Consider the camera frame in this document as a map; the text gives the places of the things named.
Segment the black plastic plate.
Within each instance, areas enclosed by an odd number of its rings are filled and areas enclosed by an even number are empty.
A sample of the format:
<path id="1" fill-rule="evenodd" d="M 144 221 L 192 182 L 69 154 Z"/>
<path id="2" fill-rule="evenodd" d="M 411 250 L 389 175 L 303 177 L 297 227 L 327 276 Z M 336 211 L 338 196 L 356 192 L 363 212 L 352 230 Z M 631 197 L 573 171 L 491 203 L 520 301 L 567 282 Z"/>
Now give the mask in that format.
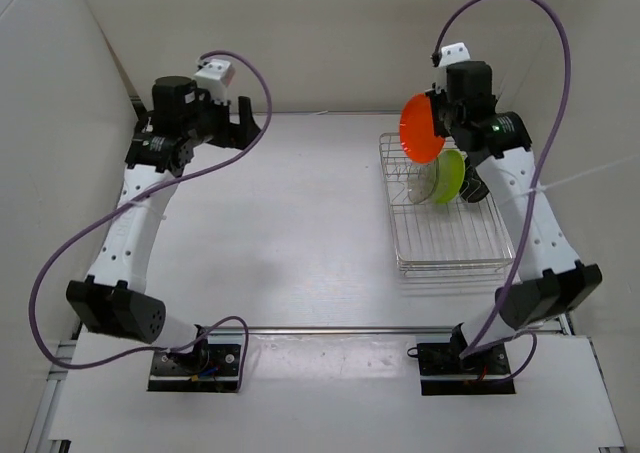
<path id="1" fill-rule="evenodd" d="M 475 169 L 472 167 L 467 168 L 459 191 L 461 199 L 467 203 L 475 204 L 486 198 L 488 194 L 488 187 L 478 176 Z"/>

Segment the clear glass plate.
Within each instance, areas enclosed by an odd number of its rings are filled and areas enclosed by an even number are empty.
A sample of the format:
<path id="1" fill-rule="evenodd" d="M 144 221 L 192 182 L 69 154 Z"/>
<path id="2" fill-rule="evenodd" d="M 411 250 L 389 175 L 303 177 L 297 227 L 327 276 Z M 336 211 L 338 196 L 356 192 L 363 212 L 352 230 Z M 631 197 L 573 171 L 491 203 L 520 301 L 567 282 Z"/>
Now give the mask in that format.
<path id="1" fill-rule="evenodd" d="M 429 199 L 439 180 L 439 167 L 435 163 L 412 164 L 407 178 L 407 197 L 413 204 Z"/>

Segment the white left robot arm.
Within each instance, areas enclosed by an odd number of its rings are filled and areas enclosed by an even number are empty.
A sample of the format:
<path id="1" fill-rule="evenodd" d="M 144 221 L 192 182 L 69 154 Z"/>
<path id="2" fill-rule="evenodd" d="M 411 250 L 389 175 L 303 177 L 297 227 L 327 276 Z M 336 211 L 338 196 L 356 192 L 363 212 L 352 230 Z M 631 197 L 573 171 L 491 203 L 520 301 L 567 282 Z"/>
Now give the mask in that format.
<path id="1" fill-rule="evenodd" d="M 118 201 L 125 210 L 111 221 L 86 279 L 66 290 L 90 332 L 177 347 L 175 361 L 188 373 L 206 368 L 210 350 L 195 339 L 197 326 L 169 316 L 161 300 L 146 295 L 146 273 L 165 209 L 195 148 L 209 143 L 243 150 L 260 131 L 247 97 L 239 97 L 239 121 L 231 121 L 230 82 L 228 73 L 203 70 L 156 79 L 153 109 L 138 120 L 125 158 Z"/>

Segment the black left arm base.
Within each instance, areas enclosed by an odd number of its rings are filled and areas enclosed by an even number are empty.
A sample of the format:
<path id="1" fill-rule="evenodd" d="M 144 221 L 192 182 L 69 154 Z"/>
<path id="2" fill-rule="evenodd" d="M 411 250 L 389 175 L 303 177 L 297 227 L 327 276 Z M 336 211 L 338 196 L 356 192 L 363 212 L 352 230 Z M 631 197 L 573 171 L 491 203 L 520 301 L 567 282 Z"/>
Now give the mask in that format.
<path id="1" fill-rule="evenodd" d="M 208 343 L 188 354 L 155 353 L 148 392 L 237 393 L 244 347 Z"/>

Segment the orange plastic plate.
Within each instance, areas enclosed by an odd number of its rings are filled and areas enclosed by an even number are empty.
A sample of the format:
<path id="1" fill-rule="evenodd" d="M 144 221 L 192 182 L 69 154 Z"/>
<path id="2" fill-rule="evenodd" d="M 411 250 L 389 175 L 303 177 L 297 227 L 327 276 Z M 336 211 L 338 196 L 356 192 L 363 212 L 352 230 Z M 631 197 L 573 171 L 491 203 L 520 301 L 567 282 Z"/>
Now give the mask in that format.
<path id="1" fill-rule="evenodd" d="M 427 164 L 437 158 L 445 139 L 436 135 L 431 98 L 414 95 L 404 106 L 399 122 L 400 144 L 413 162 Z"/>

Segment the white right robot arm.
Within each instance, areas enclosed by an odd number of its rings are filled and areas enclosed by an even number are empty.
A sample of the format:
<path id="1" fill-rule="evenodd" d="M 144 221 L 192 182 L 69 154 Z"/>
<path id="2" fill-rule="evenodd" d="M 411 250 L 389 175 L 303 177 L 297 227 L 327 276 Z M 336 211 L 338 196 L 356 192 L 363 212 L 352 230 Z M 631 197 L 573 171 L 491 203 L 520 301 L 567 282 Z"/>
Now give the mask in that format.
<path id="1" fill-rule="evenodd" d="M 516 249 L 494 304 L 452 334 L 449 360 L 470 373 L 485 349 L 579 306 L 602 282 L 569 244 L 539 182 L 532 142 L 521 117 L 499 113 L 493 73 L 484 61 L 440 62 L 429 98 L 435 130 L 449 136 L 486 185 Z"/>

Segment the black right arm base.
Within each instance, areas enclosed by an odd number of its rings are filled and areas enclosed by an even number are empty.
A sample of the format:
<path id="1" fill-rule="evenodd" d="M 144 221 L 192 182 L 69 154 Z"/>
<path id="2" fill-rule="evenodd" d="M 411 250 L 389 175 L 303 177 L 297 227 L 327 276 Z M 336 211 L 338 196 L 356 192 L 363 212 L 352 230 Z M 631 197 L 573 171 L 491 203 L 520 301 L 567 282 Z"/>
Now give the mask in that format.
<path id="1" fill-rule="evenodd" d="M 407 350 L 418 361 L 422 396 L 514 395 L 503 345 L 461 360 L 448 343 L 418 343 Z"/>

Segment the lime green plastic plate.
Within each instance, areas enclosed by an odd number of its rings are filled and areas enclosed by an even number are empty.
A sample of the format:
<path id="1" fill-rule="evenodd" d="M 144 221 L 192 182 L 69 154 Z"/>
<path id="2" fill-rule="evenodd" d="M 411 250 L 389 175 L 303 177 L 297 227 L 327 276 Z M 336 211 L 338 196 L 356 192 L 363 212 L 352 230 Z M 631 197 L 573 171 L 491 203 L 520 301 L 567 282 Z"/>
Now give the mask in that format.
<path id="1" fill-rule="evenodd" d="M 443 150 L 437 157 L 437 182 L 432 199 L 445 204 L 460 191 L 465 176 L 465 159 L 456 149 Z"/>

